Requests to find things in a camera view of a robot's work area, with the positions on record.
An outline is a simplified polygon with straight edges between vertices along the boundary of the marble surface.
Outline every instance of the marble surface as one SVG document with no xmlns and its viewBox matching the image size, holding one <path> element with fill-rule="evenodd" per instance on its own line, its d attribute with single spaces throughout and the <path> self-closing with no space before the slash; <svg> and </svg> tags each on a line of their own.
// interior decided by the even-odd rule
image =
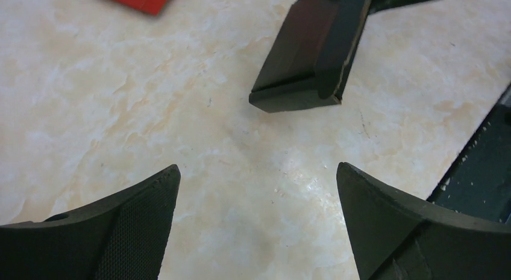
<svg viewBox="0 0 511 280">
<path fill-rule="evenodd" d="M 371 16 L 343 104 L 248 94 L 295 0 L 0 0 L 0 224 L 40 221 L 170 164 L 160 279 L 357 279 L 348 161 L 426 198 L 511 79 L 511 0 Z"/>
</svg>

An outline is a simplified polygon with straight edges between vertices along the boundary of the beige surface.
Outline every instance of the beige surface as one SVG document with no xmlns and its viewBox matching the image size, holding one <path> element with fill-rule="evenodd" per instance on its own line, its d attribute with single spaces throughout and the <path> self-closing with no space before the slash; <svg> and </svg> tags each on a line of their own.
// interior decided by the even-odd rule
<svg viewBox="0 0 511 280">
<path fill-rule="evenodd" d="M 371 16 L 343 104 L 265 114 L 251 85 L 294 0 L 0 0 L 0 224 L 176 163 L 160 279 L 357 279 L 349 161 L 425 198 L 511 79 L 511 0 Z"/>
</svg>

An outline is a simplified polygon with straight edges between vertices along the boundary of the marble pattern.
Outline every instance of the marble pattern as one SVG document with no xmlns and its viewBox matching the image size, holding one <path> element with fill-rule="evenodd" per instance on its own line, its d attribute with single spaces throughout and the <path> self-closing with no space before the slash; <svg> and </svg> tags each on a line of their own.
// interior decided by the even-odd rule
<svg viewBox="0 0 511 280">
<path fill-rule="evenodd" d="M 371 16 L 343 104 L 248 103 L 295 0 L 0 0 L 0 225 L 176 163 L 160 279 L 357 279 L 348 161 L 426 198 L 511 79 L 511 0 Z"/>
</svg>

